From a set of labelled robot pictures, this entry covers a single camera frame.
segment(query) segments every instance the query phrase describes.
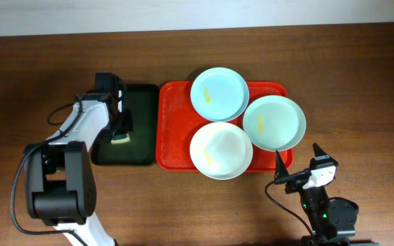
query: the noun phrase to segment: wooden table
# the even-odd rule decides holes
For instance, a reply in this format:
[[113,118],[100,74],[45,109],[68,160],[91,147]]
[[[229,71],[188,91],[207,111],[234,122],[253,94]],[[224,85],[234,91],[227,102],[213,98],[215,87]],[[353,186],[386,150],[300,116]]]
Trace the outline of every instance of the wooden table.
[[[328,194],[360,206],[354,239],[394,245],[394,23],[0,38],[0,245],[68,245],[18,232],[10,187],[26,144],[55,131],[48,113],[92,88],[95,72],[161,85],[214,66],[282,83],[308,122],[291,172],[319,143],[340,162]],[[272,174],[217,181],[156,164],[93,170],[96,213],[120,245],[277,245],[308,234],[264,195]],[[50,229],[27,215],[23,181],[20,222]],[[298,195],[270,193],[306,218]]]

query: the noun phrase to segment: plate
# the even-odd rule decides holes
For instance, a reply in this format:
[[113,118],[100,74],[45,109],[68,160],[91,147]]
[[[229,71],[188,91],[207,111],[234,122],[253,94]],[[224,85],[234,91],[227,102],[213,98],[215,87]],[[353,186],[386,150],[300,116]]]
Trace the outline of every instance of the plate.
[[228,68],[202,72],[191,87],[191,103],[203,118],[227,122],[241,115],[249,101],[246,81]]
[[303,138],[306,119],[292,100],[284,96],[264,96],[246,109],[243,127],[256,147],[282,151],[294,147]]
[[189,146],[191,160],[202,174],[218,180],[235,178],[250,165],[253,146],[234,124],[214,122],[200,128]]

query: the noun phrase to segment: white wall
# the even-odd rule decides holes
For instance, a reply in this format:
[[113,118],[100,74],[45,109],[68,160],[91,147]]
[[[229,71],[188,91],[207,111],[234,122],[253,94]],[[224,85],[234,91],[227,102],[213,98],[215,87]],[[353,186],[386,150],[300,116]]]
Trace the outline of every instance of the white wall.
[[394,0],[0,0],[0,36],[394,21]]

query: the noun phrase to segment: cable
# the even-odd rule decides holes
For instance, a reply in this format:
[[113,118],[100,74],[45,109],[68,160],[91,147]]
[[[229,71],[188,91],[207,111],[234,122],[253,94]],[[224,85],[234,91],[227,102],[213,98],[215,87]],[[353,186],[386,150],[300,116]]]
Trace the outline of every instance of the cable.
[[21,160],[21,162],[19,163],[18,169],[16,171],[16,174],[14,176],[13,179],[13,185],[12,185],[12,192],[11,192],[11,196],[10,196],[10,212],[12,214],[12,222],[14,224],[14,227],[16,229],[18,229],[19,232],[22,232],[23,234],[27,234],[27,235],[52,235],[52,234],[61,234],[61,233],[68,233],[73,235],[83,246],[88,246],[88,244],[86,244],[79,235],[77,235],[75,233],[74,230],[54,230],[54,231],[38,231],[38,232],[34,232],[34,231],[30,231],[30,230],[25,230],[24,228],[21,227],[21,225],[19,225],[18,220],[16,219],[16,214],[14,212],[14,202],[15,202],[15,195],[16,195],[16,187],[18,184],[18,179],[19,176],[21,175],[21,171],[22,168],[25,164],[25,161],[37,150],[39,150],[41,147],[51,143],[52,141],[58,140],[60,138],[62,138],[63,136],[65,136],[73,127],[74,125],[77,123],[77,121],[79,120],[79,118],[81,117],[81,114],[83,113],[83,103],[81,102],[80,97],[76,96],[77,101],[79,103],[79,111],[77,113],[77,115],[75,116],[75,119],[71,122],[71,124],[68,126],[67,129],[65,129],[64,131],[60,131],[59,135],[56,137],[52,137],[50,139],[47,139],[41,143],[39,143],[38,145],[34,146]]
[[47,117],[47,123],[48,123],[49,125],[51,125],[51,126],[60,126],[61,124],[63,124],[64,121],[62,121],[62,122],[57,122],[57,123],[51,122],[51,117],[53,117],[53,115],[54,115],[55,113],[57,113],[58,111],[60,111],[60,110],[62,110],[62,109],[64,109],[64,108],[67,108],[67,107],[71,107],[71,106],[73,106],[73,105],[74,105],[74,103],[68,103],[67,105],[63,105],[63,106],[61,106],[61,107],[58,107],[58,108],[55,109],[54,111],[52,111],[52,112],[48,115],[48,117]]
[[302,224],[304,224],[304,226],[305,226],[306,229],[308,230],[309,234],[311,235],[311,238],[313,239],[314,244],[317,245],[317,241],[315,240],[314,233],[313,233],[313,231],[309,228],[309,225],[305,222],[305,220],[303,220],[303,219],[302,219],[299,215],[297,215],[295,212],[293,212],[293,211],[289,210],[288,208],[285,208],[284,206],[280,205],[280,204],[279,204],[275,199],[273,199],[273,198],[271,197],[271,195],[268,193],[268,191],[267,191],[267,190],[268,190],[268,187],[270,187],[270,185],[272,185],[272,184],[274,184],[274,181],[271,181],[270,183],[268,183],[268,184],[265,186],[265,189],[264,189],[265,195],[266,195],[273,203],[275,203],[279,208],[283,209],[285,212],[288,212],[290,215],[293,215],[294,217],[296,217],[296,219],[300,220],[300,222],[302,222]]

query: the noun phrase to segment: black cable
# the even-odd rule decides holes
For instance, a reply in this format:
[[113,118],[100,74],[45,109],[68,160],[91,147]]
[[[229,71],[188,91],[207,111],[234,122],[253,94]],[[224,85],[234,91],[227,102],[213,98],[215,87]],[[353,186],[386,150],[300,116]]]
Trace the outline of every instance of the black cable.
[[296,217],[296,219],[300,220],[300,222],[302,222],[302,224],[304,224],[304,226],[306,227],[306,229],[308,230],[309,234],[311,235],[311,238],[313,239],[313,242],[315,245],[317,245],[317,241],[315,240],[314,237],[314,233],[313,231],[309,228],[309,225],[305,222],[305,220],[303,220],[299,215],[297,215],[295,212],[289,210],[288,208],[285,208],[284,206],[280,205],[275,199],[273,199],[271,197],[271,195],[268,193],[268,187],[270,187],[270,185],[274,184],[274,181],[271,181],[270,183],[268,183],[265,186],[265,195],[273,202],[275,203],[279,208],[283,209],[285,212],[288,212],[290,215],[293,215],[294,217]]
[[18,229],[19,232],[22,232],[23,234],[27,234],[27,235],[52,235],[52,234],[61,234],[61,233],[68,233],[73,235],[83,246],[88,246],[88,244],[86,244],[79,235],[77,235],[75,233],[74,230],[54,230],[54,231],[38,231],[38,232],[34,232],[34,231],[30,231],[30,230],[25,230],[24,228],[21,227],[21,225],[19,225],[18,220],[16,219],[16,214],[14,212],[14,202],[15,202],[15,195],[16,195],[16,187],[18,184],[18,179],[19,176],[21,175],[21,171],[22,168],[25,164],[25,161],[37,150],[39,150],[41,147],[51,143],[52,141],[58,140],[60,138],[62,138],[63,136],[65,136],[75,125],[75,123],[77,123],[77,121],[79,120],[79,118],[81,117],[81,114],[83,113],[83,103],[81,102],[80,97],[76,96],[77,101],[79,103],[79,111],[77,113],[77,115],[75,116],[75,119],[71,122],[71,124],[68,126],[67,129],[65,129],[64,131],[60,131],[59,135],[56,137],[52,137],[50,139],[47,139],[45,141],[43,141],[42,143],[39,143],[38,145],[34,146],[21,160],[21,162],[19,163],[18,169],[16,171],[16,174],[14,176],[13,179],[13,185],[12,185],[12,192],[11,192],[11,196],[10,196],[10,212],[12,214],[12,222],[14,224],[14,227],[16,229]]
[[58,111],[60,111],[60,110],[62,110],[62,109],[64,109],[64,108],[67,108],[67,107],[71,107],[71,106],[73,106],[73,105],[74,105],[74,103],[68,103],[67,105],[63,105],[63,106],[61,106],[61,107],[58,107],[58,108],[55,109],[54,111],[52,111],[52,112],[48,115],[48,117],[47,117],[47,123],[48,123],[49,125],[51,125],[51,126],[60,126],[61,124],[63,124],[64,121],[62,121],[62,122],[57,122],[57,123],[51,122],[51,117],[53,117],[53,115],[54,115],[55,113],[57,113]]

